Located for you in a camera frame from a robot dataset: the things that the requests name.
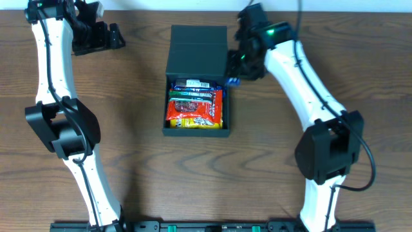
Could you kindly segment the blue Eclipse gum pack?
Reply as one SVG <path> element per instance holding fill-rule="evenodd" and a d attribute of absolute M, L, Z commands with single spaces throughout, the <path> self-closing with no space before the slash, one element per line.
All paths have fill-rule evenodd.
<path fill-rule="evenodd" d="M 241 84 L 241 79 L 238 77 L 228 77 L 225 82 L 225 86 L 236 87 Z"/>

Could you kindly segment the black gift box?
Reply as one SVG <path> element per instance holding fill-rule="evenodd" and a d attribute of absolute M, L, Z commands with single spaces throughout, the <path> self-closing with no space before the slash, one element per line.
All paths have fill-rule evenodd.
<path fill-rule="evenodd" d="M 163 120 L 162 133 L 168 137 L 228 137 L 230 135 L 230 92 L 226 85 L 227 27 L 172 25 L 169 55 L 165 70 L 164 110 L 169 90 L 177 79 L 199 79 L 223 88 L 221 129 L 171 128 Z"/>

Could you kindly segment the green and white candy bar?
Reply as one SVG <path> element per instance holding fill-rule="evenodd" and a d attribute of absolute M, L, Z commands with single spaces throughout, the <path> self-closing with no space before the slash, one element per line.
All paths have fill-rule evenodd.
<path fill-rule="evenodd" d="M 189 101 L 212 103 L 212 94 L 209 92 L 170 91 L 169 101 Z"/>

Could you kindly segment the dark blue candy bar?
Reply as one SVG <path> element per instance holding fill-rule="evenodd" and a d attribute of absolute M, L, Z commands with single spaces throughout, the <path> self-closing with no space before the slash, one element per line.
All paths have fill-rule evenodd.
<path fill-rule="evenodd" d="M 174 88 L 214 88 L 216 84 L 210 81 L 202 81 L 199 79 L 177 79 L 174 84 Z"/>

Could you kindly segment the red snack bag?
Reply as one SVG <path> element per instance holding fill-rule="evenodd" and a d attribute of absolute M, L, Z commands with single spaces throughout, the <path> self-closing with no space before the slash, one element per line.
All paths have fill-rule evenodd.
<path fill-rule="evenodd" d="M 223 95 L 218 93 L 212 97 L 212 103 L 169 101 L 165 119 L 190 119 L 201 117 L 211 122 L 219 123 L 223 118 Z"/>

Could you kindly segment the yellow sunflower seed bag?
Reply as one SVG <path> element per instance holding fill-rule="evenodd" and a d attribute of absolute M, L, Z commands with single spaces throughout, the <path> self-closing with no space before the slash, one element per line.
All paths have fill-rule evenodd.
<path fill-rule="evenodd" d="M 173 119 L 170 120 L 170 127 L 185 129 L 222 129 L 223 121 L 219 123 L 211 122 L 201 117 L 190 119 Z"/>

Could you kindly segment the blue Oreo cookie pack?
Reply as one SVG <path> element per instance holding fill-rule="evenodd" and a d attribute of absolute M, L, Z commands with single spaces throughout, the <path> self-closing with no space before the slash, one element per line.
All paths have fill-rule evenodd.
<path fill-rule="evenodd" d="M 191 97 L 213 97 L 221 93 L 224 95 L 224 90 L 221 86 L 210 86 L 209 84 L 197 86 L 178 86 L 172 85 L 169 90 L 169 96 L 191 96 Z"/>

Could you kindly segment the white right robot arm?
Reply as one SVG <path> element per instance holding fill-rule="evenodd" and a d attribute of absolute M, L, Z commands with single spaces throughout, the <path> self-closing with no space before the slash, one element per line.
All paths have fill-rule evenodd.
<path fill-rule="evenodd" d="M 269 73 L 282 87 L 303 129 L 294 151 L 305 177 L 299 219 L 306 231 L 336 230 L 339 188 L 359 157 L 363 118 L 347 112 L 327 90 L 288 22 L 274 24 L 261 4 L 250 3 L 238 23 L 239 47 L 229 52 L 227 75 L 255 81 Z"/>

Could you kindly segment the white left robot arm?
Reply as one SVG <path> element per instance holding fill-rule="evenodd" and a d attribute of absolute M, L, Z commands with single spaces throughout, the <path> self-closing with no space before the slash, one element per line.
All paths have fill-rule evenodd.
<path fill-rule="evenodd" d="M 101 21 L 100 1 L 29 1 L 24 11 L 37 46 L 39 83 L 25 118 L 46 149 L 71 171 L 86 203 L 85 223 L 56 222 L 52 231 L 130 231 L 99 154 L 100 126 L 78 98 L 72 57 L 125 46 L 118 25 Z"/>

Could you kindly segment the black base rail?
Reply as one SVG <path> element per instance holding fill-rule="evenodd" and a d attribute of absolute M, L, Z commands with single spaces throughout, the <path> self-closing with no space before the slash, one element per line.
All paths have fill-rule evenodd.
<path fill-rule="evenodd" d="M 50 232 L 86 232 L 97 231 L 88 223 L 52 223 Z M 132 231 L 132 232 L 298 232 L 307 231 L 295 220 L 273 220 L 267 223 L 223 223 L 223 222 L 158 222 L 140 221 L 118 223 L 105 226 L 100 231 Z M 374 232 L 371 222 L 337 222 L 328 231 L 336 232 Z"/>

